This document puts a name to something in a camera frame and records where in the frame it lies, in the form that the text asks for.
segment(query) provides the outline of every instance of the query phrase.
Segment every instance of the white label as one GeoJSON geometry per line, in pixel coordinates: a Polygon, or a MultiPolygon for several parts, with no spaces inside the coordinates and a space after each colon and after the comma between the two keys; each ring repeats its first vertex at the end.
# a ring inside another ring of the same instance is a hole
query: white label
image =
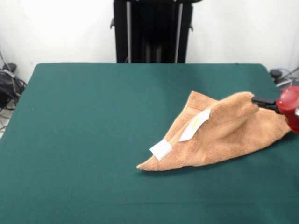
{"type": "Polygon", "coordinates": [[[154,154],[158,161],[162,160],[168,153],[171,152],[171,150],[171,144],[165,139],[150,148],[150,151],[154,154]]]}
{"type": "Polygon", "coordinates": [[[184,130],[179,141],[190,140],[199,127],[210,118],[211,109],[204,110],[196,115],[191,122],[188,124],[187,128],[184,130]]]}

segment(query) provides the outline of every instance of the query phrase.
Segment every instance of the towel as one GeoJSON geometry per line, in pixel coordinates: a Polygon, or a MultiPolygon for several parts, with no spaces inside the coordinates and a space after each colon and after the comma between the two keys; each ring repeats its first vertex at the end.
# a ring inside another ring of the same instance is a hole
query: towel
{"type": "Polygon", "coordinates": [[[153,155],[137,166],[145,171],[165,171],[185,166],[204,166],[263,149],[286,135],[290,128],[284,115],[259,108],[251,92],[239,92],[214,100],[192,91],[164,140],[171,151],[160,161],[153,155]],[[180,138],[192,119],[210,110],[205,121],[189,140],[180,138]]]}

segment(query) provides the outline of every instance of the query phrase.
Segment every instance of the green tablecloth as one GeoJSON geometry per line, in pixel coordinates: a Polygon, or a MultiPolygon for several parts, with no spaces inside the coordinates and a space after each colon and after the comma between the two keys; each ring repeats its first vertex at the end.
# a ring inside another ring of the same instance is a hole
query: green tablecloth
{"type": "Polygon", "coordinates": [[[298,223],[295,134],[216,165],[135,168],[191,90],[279,95],[257,64],[38,65],[0,142],[0,223],[298,223]]]}

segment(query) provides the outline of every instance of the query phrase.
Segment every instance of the folded towel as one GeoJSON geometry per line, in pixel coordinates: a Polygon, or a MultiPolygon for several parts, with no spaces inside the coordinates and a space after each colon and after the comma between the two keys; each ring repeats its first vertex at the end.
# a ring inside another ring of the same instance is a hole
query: folded towel
{"type": "Polygon", "coordinates": [[[259,108],[253,94],[240,92],[220,101],[192,91],[185,107],[164,137],[172,150],[160,161],[152,156],[137,166],[146,171],[164,171],[184,166],[203,166],[263,149],[286,135],[285,117],[259,108]],[[180,141],[192,119],[210,110],[189,140],[180,141]]]}

